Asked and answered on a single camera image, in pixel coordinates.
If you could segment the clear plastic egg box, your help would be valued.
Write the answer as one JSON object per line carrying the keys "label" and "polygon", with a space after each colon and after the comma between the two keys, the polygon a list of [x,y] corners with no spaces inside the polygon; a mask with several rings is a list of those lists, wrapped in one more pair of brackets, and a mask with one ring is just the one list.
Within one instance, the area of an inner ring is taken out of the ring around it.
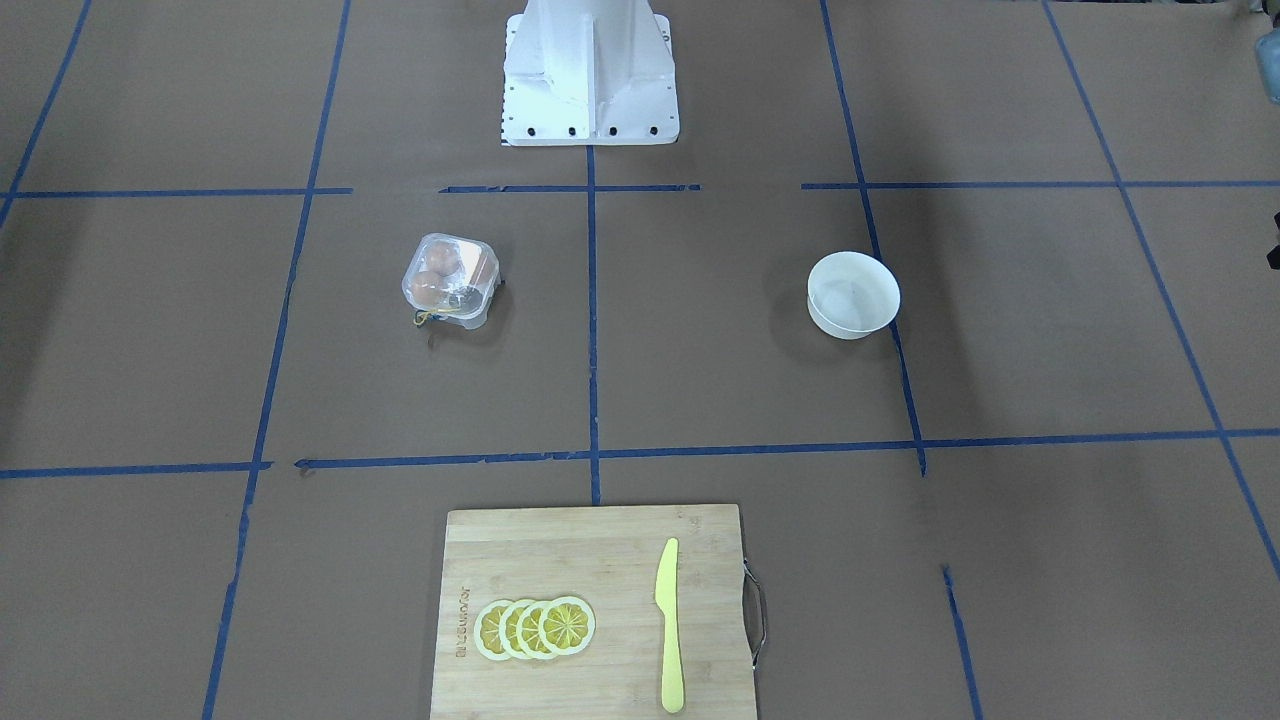
{"label": "clear plastic egg box", "polygon": [[[449,297],[444,306],[420,310],[408,299],[408,284],[412,274],[426,272],[425,255],[433,242],[452,241],[458,245],[463,268],[453,275],[444,277],[448,282]],[[488,313],[497,288],[504,283],[500,264],[489,243],[467,240],[454,234],[425,234],[416,247],[406,268],[401,288],[404,300],[413,309],[413,324],[424,327],[431,322],[458,325],[466,331],[476,331],[486,323]]]}

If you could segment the brown egg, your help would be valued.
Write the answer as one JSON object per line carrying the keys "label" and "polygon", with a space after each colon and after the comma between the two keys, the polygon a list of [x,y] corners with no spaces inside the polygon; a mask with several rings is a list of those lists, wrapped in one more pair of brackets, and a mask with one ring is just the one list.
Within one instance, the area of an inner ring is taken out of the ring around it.
{"label": "brown egg", "polygon": [[408,284],[408,299],[420,310],[431,310],[447,304],[449,292],[448,282],[435,272],[417,272],[412,274]]}
{"label": "brown egg", "polygon": [[426,269],[444,278],[463,268],[463,260],[457,243],[452,241],[433,242],[425,255]]}

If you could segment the brown egg in box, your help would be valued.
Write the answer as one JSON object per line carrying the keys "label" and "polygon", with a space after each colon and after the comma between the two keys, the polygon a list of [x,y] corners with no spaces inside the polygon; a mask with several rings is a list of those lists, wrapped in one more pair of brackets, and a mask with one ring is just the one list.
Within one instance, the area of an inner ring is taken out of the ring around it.
{"label": "brown egg in box", "polygon": [[408,284],[408,299],[420,310],[431,310],[447,304],[449,292],[448,282],[435,272],[417,272],[412,274]]}

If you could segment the wooden cutting board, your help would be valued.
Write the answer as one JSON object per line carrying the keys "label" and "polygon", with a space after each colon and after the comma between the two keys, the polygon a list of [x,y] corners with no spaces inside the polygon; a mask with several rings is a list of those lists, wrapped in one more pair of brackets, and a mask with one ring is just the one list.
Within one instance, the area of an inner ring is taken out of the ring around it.
{"label": "wooden cutting board", "polygon": [[732,503],[454,510],[434,719],[754,719]]}

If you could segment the white round bowl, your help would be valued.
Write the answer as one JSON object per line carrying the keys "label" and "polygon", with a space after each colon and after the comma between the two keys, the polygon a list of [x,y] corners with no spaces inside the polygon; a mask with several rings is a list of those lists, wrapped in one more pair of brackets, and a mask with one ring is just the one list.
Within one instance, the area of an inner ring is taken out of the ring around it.
{"label": "white round bowl", "polygon": [[900,306],[893,273],[870,255],[833,252],[809,270],[806,310],[812,322],[836,340],[860,340],[887,328]]}

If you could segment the yellow plastic knife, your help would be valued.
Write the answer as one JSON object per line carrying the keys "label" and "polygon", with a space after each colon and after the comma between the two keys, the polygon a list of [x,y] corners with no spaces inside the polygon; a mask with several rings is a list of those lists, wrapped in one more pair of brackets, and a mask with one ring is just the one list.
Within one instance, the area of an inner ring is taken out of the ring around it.
{"label": "yellow plastic knife", "polygon": [[659,701],[671,715],[685,707],[684,665],[678,629],[678,538],[669,537],[655,570],[654,602],[662,615]]}

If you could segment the lemon slice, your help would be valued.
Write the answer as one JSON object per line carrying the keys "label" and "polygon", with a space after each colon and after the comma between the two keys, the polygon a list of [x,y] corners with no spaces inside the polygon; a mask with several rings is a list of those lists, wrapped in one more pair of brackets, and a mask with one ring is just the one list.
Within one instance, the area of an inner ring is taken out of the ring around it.
{"label": "lemon slice", "polygon": [[581,653],[594,641],[596,615],[586,600],[494,600],[468,626],[472,648],[493,662],[552,661]]}

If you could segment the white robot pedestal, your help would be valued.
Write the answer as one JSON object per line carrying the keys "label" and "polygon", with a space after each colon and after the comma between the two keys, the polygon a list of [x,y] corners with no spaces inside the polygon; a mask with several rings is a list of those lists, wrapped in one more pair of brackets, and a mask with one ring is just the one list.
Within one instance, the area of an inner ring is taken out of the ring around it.
{"label": "white robot pedestal", "polygon": [[529,1],[504,41],[504,146],[678,141],[671,24],[650,3]]}

